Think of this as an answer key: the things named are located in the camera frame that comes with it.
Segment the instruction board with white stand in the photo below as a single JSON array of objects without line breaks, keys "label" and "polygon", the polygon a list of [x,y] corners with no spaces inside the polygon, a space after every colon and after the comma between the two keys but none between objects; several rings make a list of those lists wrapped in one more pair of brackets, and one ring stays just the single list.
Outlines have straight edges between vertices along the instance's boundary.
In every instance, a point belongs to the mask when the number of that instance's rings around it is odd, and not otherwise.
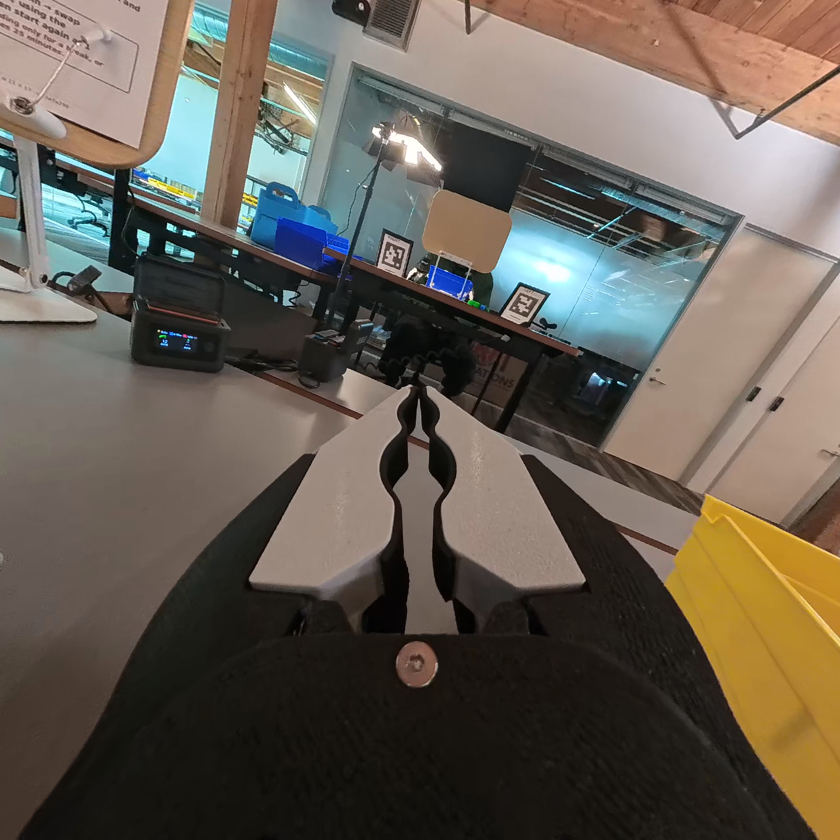
[{"label": "instruction board with white stand", "polygon": [[39,148],[130,170],[161,147],[194,2],[3,1],[1,122],[17,158],[27,264],[2,266],[1,322],[95,322],[48,289]]}]

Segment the black charging case with screen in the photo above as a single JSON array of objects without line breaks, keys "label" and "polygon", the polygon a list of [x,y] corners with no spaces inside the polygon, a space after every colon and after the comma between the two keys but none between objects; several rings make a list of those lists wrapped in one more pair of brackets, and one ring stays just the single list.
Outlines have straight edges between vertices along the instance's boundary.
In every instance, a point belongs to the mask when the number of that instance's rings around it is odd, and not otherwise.
[{"label": "black charging case with screen", "polygon": [[133,362],[215,374],[226,361],[225,279],[169,257],[143,254],[133,272]]}]

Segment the tan rounded board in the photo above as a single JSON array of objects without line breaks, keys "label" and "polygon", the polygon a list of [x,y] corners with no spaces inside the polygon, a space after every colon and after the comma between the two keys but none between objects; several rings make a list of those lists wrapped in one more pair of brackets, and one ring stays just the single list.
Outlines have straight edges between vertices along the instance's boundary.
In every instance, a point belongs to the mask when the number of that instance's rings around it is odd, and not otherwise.
[{"label": "tan rounded board", "polygon": [[435,256],[454,256],[482,274],[491,273],[512,228],[509,213],[447,190],[430,203],[422,242]]}]

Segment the printed cardboard box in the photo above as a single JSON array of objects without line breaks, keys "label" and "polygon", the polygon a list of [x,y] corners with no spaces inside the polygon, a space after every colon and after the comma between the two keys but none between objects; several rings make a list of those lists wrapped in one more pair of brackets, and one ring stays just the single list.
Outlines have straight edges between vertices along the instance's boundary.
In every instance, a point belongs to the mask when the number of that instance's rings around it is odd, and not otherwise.
[{"label": "printed cardboard box", "polygon": [[499,354],[497,350],[478,342],[473,342],[470,348],[475,358],[476,371],[465,393],[478,396],[489,382],[484,400],[497,406],[506,405],[527,370],[528,363],[505,353]]}]

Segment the wooden post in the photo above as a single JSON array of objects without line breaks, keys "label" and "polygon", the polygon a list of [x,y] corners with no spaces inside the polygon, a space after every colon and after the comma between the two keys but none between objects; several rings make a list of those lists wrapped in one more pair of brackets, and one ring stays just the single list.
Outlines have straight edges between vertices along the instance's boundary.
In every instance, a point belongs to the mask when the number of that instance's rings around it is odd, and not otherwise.
[{"label": "wooden post", "polygon": [[228,16],[201,219],[235,230],[277,14],[277,1],[233,1]]}]

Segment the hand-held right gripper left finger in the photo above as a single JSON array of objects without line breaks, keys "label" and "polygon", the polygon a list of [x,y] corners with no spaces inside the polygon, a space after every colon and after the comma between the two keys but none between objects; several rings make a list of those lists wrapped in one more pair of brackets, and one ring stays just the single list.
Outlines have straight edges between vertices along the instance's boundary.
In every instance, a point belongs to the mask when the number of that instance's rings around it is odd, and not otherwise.
[{"label": "hand-held right gripper left finger", "polygon": [[419,389],[404,388],[311,457],[252,570],[257,590],[339,603],[363,632],[404,632],[410,574],[394,488]]}]

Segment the black power adapter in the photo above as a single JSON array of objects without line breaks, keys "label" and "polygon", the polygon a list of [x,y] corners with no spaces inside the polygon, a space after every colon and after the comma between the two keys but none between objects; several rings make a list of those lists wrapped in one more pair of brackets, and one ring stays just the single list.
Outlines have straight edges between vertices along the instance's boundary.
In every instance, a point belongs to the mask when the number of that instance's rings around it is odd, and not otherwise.
[{"label": "black power adapter", "polygon": [[94,297],[98,294],[94,284],[101,276],[102,272],[95,266],[87,266],[78,272],[62,270],[49,279],[47,286],[69,297]]}]

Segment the framed marker tag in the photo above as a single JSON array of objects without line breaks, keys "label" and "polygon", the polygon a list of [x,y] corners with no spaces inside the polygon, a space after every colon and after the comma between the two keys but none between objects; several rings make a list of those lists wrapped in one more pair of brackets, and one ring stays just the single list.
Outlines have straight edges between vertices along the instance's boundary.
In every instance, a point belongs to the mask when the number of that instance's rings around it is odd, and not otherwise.
[{"label": "framed marker tag", "polygon": [[410,266],[414,242],[386,228],[382,230],[374,266],[395,277],[405,279]]},{"label": "framed marker tag", "polygon": [[550,294],[549,291],[520,282],[502,306],[499,316],[519,327],[528,329],[550,298]]}]

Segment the black panel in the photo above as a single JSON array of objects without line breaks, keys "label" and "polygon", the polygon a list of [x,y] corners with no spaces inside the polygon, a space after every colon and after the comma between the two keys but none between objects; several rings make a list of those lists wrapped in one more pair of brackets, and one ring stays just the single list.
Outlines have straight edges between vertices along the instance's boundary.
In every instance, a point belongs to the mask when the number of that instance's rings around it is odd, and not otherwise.
[{"label": "black panel", "polygon": [[453,122],[444,148],[443,188],[508,213],[533,149]]}]

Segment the studio light on stand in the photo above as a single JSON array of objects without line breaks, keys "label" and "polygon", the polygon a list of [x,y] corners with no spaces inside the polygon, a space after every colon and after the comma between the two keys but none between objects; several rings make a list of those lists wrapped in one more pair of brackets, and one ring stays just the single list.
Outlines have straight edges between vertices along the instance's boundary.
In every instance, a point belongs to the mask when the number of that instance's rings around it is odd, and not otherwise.
[{"label": "studio light on stand", "polygon": [[341,263],[337,286],[323,316],[323,325],[331,327],[336,306],[341,303],[343,292],[350,275],[350,264],[359,242],[365,216],[375,191],[375,184],[382,167],[407,168],[409,181],[439,188],[443,184],[443,165],[435,152],[428,148],[419,129],[419,122],[409,118],[404,124],[394,121],[382,121],[371,128],[371,137],[364,147],[369,156],[374,158],[370,171],[361,180],[358,191],[362,191],[362,205],[353,216],[356,200],[353,199],[348,215],[348,224],[344,230],[350,233],[350,242]]}]

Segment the blue plastic bin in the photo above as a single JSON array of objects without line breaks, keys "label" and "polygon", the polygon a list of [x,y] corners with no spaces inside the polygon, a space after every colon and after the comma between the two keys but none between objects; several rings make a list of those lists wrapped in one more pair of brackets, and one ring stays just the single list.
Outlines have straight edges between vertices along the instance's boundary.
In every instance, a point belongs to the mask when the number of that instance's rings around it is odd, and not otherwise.
[{"label": "blue plastic bin", "polygon": [[428,289],[440,292],[459,301],[473,299],[474,285],[471,279],[454,274],[441,266],[431,265],[427,273]]},{"label": "blue plastic bin", "polygon": [[318,206],[301,206],[299,218],[278,220],[275,252],[317,272],[336,277],[349,246],[329,212]]}]

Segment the yellow plastic bin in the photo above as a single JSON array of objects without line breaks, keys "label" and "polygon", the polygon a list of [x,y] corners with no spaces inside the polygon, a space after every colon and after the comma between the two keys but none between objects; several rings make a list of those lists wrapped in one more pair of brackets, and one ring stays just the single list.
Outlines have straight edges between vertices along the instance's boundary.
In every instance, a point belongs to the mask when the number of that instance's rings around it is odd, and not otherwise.
[{"label": "yellow plastic bin", "polygon": [[838,839],[838,557],[707,496],[665,584],[766,769]]}]

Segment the white door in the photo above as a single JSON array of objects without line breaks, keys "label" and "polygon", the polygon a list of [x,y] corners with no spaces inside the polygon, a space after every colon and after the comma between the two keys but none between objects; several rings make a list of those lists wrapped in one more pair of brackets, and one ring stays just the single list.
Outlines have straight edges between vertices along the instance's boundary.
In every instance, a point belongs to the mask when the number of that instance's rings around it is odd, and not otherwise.
[{"label": "white door", "polygon": [[787,526],[838,475],[838,278],[797,324],[716,441],[705,492]]},{"label": "white door", "polygon": [[602,451],[703,492],[838,316],[838,257],[743,225],[640,375]]}]

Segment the long dark desk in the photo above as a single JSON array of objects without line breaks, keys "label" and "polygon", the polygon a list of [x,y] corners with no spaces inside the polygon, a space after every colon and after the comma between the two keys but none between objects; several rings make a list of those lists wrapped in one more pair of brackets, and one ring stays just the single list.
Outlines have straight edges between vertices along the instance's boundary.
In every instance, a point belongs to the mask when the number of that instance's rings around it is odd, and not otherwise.
[{"label": "long dark desk", "polygon": [[223,225],[145,196],[129,170],[116,170],[104,187],[112,198],[108,263],[131,273],[140,256],[171,257],[216,271],[236,286],[315,319],[325,315],[335,277],[278,255]]}]

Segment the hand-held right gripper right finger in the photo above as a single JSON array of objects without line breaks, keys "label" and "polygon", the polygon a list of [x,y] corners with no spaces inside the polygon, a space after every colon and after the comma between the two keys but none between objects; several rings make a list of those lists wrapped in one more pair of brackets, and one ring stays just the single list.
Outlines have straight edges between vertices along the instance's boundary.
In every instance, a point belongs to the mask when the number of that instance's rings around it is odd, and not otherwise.
[{"label": "hand-held right gripper right finger", "polygon": [[422,390],[434,505],[437,588],[457,627],[482,627],[502,603],[582,592],[585,575],[522,455],[436,391]]}]

